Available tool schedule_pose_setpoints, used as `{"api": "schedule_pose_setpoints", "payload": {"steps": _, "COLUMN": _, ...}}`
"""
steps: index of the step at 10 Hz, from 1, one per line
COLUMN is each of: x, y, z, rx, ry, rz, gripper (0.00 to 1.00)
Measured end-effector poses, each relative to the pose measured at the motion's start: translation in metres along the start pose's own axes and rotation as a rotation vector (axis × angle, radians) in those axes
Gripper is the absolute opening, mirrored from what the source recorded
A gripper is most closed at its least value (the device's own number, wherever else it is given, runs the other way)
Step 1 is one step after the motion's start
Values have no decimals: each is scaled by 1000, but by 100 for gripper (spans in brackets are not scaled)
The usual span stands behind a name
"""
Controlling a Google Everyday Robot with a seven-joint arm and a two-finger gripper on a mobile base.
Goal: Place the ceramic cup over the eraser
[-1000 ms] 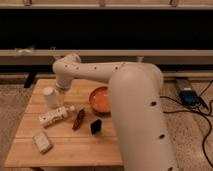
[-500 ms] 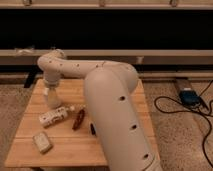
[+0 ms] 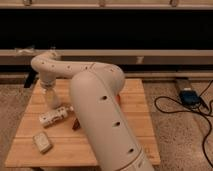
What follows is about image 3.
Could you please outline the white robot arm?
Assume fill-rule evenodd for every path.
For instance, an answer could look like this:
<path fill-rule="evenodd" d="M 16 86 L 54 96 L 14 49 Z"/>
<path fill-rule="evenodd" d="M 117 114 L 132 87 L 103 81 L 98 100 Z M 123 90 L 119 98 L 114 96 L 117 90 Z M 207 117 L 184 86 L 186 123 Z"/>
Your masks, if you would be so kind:
<path fill-rule="evenodd" d="M 122 69 L 100 62 L 62 61 L 54 51 L 31 60 L 44 88 L 57 77 L 69 82 L 69 97 L 102 171 L 154 171 L 116 96 L 125 84 Z"/>

